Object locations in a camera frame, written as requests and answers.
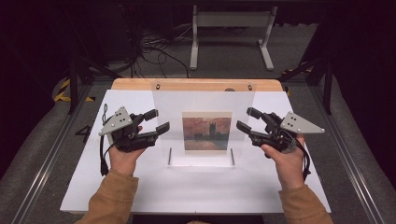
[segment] painting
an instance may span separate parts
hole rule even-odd
[[[188,152],[227,152],[232,112],[183,112],[184,148]]]

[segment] metal rail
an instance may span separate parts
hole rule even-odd
[[[53,166],[57,161],[59,154],[61,153],[62,147],[64,145],[64,140],[69,133],[70,127],[72,126],[81,106],[83,105],[84,100],[88,96],[88,93],[91,90],[91,86],[83,86],[82,91],[78,97],[79,104],[76,107],[76,110],[68,115],[64,120],[64,124],[62,125],[61,130],[59,131],[47,158],[44,160],[41,165],[40,170],[37,172],[35,176],[35,180],[33,181],[32,186],[29,188],[29,191],[26,193],[26,196],[21,203],[21,206],[15,215],[14,219],[11,223],[25,223],[27,218],[35,206],[35,202],[40,196],[41,190],[46,185],[46,182],[50,176]]]
[[[367,217],[370,219],[371,223],[386,223],[384,218],[382,218],[377,206],[375,205],[374,199],[370,194],[370,191],[367,188],[367,184],[364,180],[363,175],[361,174],[360,169],[355,164],[352,159],[352,156],[349,153],[347,145],[335,124],[332,116],[328,115],[326,109],[322,104],[322,96],[318,87],[312,86],[309,87],[311,94],[318,104],[321,114],[327,125],[329,126],[329,130],[332,133],[333,140],[336,143],[337,152],[341,158],[342,163],[346,168],[346,172],[349,175],[350,181],[353,185],[353,188],[356,190],[359,199],[361,200],[361,204],[363,206],[364,211],[367,214]]]

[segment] white metal stand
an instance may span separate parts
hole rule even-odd
[[[192,13],[192,48],[190,69],[197,69],[198,61],[198,27],[265,27],[263,39],[259,39],[262,57],[269,71],[274,70],[274,65],[268,53],[267,43],[275,20],[277,7],[271,11],[263,12],[208,12],[198,11],[194,6]]]

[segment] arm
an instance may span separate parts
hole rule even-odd
[[[112,147],[111,169],[99,190],[90,199],[88,212],[76,224],[126,223],[131,213],[138,178],[134,177],[137,158],[145,151],[125,153]]]
[[[91,197],[88,212],[76,223],[126,223],[131,213],[137,183],[138,178],[110,169],[97,192]]]
[[[304,145],[302,135],[298,134],[297,140]],[[317,195],[304,184],[303,152],[296,148],[283,154],[268,145],[262,145],[262,150],[276,163],[282,186],[279,195],[288,223],[332,223]]]

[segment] wooden edge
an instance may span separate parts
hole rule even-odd
[[[214,78],[117,78],[111,90],[150,91],[158,84],[164,91],[283,91],[276,79]]]

